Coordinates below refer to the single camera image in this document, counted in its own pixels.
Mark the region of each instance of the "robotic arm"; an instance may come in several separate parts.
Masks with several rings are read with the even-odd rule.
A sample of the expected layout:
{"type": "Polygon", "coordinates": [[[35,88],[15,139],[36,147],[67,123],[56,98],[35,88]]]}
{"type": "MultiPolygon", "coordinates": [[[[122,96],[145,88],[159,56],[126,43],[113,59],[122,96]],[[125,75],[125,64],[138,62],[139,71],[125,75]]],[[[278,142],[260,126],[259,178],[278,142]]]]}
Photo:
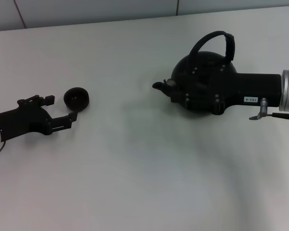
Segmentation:
{"type": "Polygon", "coordinates": [[[0,143],[5,144],[7,140],[29,132],[51,135],[53,132],[71,128],[72,122],[77,120],[77,112],[51,118],[47,111],[41,108],[54,104],[53,95],[45,98],[36,95],[26,100],[18,100],[17,103],[18,108],[0,113],[0,143]]]}
{"type": "Polygon", "coordinates": [[[203,37],[174,68],[167,81],[153,84],[187,110],[222,115],[232,105],[259,106],[260,112],[250,120],[272,116],[289,119],[289,114],[267,113],[268,107],[289,112],[289,71],[277,74],[240,74],[232,65],[234,37],[216,31],[203,37]],[[210,39],[224,35],[226,55],[199,51],[210,39]]]}

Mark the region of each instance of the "white tabletop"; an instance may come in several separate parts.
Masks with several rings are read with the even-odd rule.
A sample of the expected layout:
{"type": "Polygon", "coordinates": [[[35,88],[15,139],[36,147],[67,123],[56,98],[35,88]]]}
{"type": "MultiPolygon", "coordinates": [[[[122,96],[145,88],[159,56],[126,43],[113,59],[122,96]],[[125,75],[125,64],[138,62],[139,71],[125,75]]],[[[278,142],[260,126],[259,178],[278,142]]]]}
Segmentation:
{"type": "Polygon", "coordinates": [[[39,94],[67,115],[72,87],[91,100],[72,129],[7,142],[0,231],[289,231],[289,121],[197,117],[151,87],[215,30],[238,72],[289,69],[289,7],[0,32],[0,112],[39,94]]]}

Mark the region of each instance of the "label sticker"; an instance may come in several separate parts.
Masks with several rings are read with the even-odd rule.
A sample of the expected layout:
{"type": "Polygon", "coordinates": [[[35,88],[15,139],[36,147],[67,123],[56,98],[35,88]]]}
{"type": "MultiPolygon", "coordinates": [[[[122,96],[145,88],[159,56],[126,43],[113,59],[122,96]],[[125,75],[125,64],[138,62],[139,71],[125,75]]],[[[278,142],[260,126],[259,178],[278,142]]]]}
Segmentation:
{"type": "Polygon", "coordinates": [[[244,97],[245,103],[258,103],[258,97],[244,97]]]}

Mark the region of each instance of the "white table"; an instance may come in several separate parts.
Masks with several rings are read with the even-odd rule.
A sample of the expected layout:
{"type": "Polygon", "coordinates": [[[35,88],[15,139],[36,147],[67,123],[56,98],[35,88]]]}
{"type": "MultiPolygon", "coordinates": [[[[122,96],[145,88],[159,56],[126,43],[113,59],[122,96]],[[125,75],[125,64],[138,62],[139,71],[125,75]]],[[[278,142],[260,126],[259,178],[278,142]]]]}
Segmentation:
{"type": "Polygon", "coordinates": [[[0,231],[289,231],[289,121],[196,117],[151,87],[215,30],[238,72],[289,69],[289,7],[0,32],[0,112],[91,97],[72,129],[7,142],[0,231]]]}

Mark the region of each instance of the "wall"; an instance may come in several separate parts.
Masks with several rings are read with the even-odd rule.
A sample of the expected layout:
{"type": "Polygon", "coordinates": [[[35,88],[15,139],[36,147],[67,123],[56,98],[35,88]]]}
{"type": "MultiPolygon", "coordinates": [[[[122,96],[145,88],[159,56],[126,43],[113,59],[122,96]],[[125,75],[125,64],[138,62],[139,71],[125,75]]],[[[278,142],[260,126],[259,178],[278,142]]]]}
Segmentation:
{"type": "Polygon", "coordinates": [[[13,0],[0,0],[0,30],[24,28],[13,0]]]}
{"type": "Polygon", "coordinates": [[[289,5],[289,0],[0,0],[0,30],[281,5],[289,5]]]}

